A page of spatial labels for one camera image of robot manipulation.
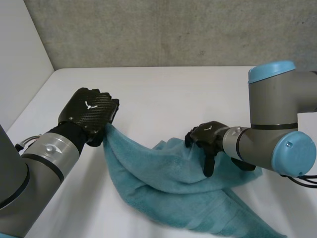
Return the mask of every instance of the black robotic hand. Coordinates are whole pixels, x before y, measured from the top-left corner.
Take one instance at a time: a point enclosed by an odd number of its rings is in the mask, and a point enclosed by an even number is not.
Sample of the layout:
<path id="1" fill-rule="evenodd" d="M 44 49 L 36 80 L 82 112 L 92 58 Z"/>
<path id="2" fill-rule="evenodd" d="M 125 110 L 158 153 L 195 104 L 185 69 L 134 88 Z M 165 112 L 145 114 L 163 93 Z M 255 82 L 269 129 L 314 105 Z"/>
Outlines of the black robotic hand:
<path id="1" fill-rule="evenodd" d="M 86 135 L 86 143 L 99 146 L 104 137 L 105 125 L 112 123 L 119 107 L 119 100 L 99 89 L 78 89 L 58 117 L 58 124 L 74 123 Z"/>
<path id="2" fill-rule="evenodd" d="M 192 143 L 196 143 L 198 147 L 203 148 L 205 152 L 204 175 L 210 177 L 213 175 L 214 158 L 218 152 L 224 152 L 222 141 L 229 127 L 217 121 L 210 121 L 194 127 L 185 136 L 185 146 L 190 147 Z M 252 171 L 254 165 L 231 158 L 232 162 L 244 171 Z"/>

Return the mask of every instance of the gray concrete wall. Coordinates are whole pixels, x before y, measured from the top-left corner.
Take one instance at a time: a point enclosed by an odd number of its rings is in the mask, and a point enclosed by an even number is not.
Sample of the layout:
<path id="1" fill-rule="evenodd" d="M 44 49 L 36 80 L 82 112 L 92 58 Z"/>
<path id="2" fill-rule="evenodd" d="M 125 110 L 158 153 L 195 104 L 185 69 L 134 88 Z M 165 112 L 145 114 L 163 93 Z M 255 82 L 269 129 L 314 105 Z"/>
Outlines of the gray concrete wall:
<path id="1" fill-rule="evenodd" d="M 25 0 L 55 69 L 256 65 L 317 70 L 317 0 Z"/>

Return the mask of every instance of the white tabletop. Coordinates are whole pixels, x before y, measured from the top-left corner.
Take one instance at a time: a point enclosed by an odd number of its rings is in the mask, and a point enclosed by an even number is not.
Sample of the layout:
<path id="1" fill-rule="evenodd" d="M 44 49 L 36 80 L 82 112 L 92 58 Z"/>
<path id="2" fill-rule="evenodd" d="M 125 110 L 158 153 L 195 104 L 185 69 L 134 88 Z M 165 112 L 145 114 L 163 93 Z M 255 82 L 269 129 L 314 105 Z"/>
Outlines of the white tabletop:
<path id="1" fill-rule="evenodd" d="M 250 126 L 250 67 L 78 68 L 56 71 L 8 131 L 13 143 L 44 133 L 72 94 L 99 88 L 120 99 L 114 125 L 148 147 L 217 120 Z M 299 115 L 300 130 L 317 142 L 317 114 Z M 317 165 L 310 174 L 317 174 Z M 234 188 L 262 219 L 290 238 L 315 238 L 317 191 L 276 173 Z M 69 176 L 29 231 L 28 238 L 210 238 L 151 222 L 128 207 L 109 177 L 103 148 L 85 146 Z"/>

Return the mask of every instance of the blue joint cap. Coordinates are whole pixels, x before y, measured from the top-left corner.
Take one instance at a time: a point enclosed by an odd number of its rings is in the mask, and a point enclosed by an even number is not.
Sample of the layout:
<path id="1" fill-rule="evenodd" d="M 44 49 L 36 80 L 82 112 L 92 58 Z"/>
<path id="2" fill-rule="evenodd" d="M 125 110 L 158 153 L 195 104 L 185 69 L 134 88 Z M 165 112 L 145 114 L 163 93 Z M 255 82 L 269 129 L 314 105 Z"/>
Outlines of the blue joint cap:
<path id="1" fill-rule="evenodd" d="M 289 60 L 262 64 L 249 70 L 248 84 L 259 82 L 261 80 L 271 78 L 295 69 L 295 64 Z"/>
<path id="2" fill-rule="evenodd" d="M 303 132 L 293 131 L 276 144 L 272 155 L 272 168 L 280 175 L 298 177 L 306 174 L 314 165 L 316 146 Z"/>

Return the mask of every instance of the teal towel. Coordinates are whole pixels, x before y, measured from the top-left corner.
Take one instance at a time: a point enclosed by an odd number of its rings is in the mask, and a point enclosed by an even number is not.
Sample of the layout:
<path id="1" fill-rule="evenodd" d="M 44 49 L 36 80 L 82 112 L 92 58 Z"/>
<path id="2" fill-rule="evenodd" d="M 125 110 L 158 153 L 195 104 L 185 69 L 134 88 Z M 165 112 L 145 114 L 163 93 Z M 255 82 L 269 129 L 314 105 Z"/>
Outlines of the teal towel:
<path id="1" fill-rule="evenodd" d="M 204 152 L 172 138 L 153 149 L 121 134 L 111 124 L 104 138 L 111 179 L 121 198 L 150 219 L 176 228 L 235 238 L 285 238 L 259 218 L 230 188 L 262 174 L 239 170 L 224 153 L 206 178 Z"/>

